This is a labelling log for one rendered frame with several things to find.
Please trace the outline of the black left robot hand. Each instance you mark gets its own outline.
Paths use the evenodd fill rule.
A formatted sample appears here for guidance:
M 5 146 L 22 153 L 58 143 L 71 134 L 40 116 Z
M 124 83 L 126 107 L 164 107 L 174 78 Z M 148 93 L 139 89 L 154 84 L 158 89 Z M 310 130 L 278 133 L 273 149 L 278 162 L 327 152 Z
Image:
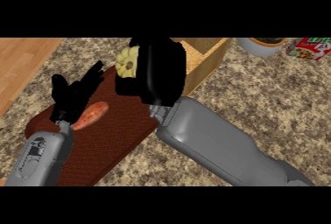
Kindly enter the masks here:
M 56 123 L 67 121 L 74 124 L 84 112 L 89 104 L 89 98 L 95 94 L 101 82 L 105 80 L 104 63 L 98 63 L 87 70 L 81 80 L 75 80 L 71 84 L 61 74 L 52 75 L 52 98 L 55 100 L 55 107 L 49 120 Z

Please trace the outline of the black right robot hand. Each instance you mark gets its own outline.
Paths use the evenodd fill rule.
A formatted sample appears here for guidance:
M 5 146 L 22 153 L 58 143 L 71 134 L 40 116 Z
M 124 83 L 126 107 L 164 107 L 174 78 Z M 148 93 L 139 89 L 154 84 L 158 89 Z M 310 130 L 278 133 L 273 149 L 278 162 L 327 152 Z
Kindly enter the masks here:
M 182 96 L 186 79 L 186 51 L 170 38 L 133 38 L 139 46 L 135 78 L 115 75 L 118 95 L 139 96 L 145 104 L 172 107 Z

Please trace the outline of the tan wicker basket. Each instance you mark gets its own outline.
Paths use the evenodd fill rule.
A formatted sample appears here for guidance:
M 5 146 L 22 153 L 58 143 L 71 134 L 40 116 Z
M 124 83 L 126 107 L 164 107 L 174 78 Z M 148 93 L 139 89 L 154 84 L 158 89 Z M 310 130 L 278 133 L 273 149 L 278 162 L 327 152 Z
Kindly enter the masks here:
M 186 82 L 183 95 L 189 95 L 223 61 L 231 38 L 172 38 L 186 51 Z

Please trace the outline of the dark red placemat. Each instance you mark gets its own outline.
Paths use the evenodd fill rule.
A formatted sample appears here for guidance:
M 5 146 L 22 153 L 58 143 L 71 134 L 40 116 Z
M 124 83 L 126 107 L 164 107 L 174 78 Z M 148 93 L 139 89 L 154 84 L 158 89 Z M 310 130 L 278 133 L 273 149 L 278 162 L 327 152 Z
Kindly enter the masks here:
M 104 77 L 87 105 L 105 102 L 108 112 L 74 132 L 75 142 L 58 186 L 93 186 L 158 126 L 140 98 L 115 93 L 115 67 L 105 71 Z

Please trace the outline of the orange sweet potato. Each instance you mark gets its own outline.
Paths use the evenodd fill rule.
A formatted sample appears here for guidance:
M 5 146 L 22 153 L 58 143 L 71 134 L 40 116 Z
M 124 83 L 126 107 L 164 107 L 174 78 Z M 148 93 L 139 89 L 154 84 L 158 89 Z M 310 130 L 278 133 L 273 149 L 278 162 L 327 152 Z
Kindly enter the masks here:
M 73 130 L 81 130 L 89 125 L 92 125 L 107 114 L 108 110 L 109 105 L 105 101 L 99 101 L 95 104 L 92 104 L 84 110 L 77 122 L 73 124 Z

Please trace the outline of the white potted plant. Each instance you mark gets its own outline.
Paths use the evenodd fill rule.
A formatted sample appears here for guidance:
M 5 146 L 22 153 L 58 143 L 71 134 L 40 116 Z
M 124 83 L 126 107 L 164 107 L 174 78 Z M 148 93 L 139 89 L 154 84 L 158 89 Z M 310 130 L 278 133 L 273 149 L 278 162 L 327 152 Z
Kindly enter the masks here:
M 239 47 L 254 56 L 269 57 L 279 50 L 285 43 L 285 38 L 282 38 L 279 43 L 271 44 L 265 43 L 256 38 L 238 38 Z

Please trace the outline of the red and green box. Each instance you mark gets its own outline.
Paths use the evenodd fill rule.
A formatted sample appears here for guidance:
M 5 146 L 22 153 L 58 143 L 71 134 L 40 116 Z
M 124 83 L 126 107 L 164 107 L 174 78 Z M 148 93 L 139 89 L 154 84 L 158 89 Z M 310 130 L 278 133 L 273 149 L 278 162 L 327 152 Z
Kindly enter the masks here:
M 331 38 L 297 38 L 285 54 L 299 59 L 321 60 L 331 52 Z

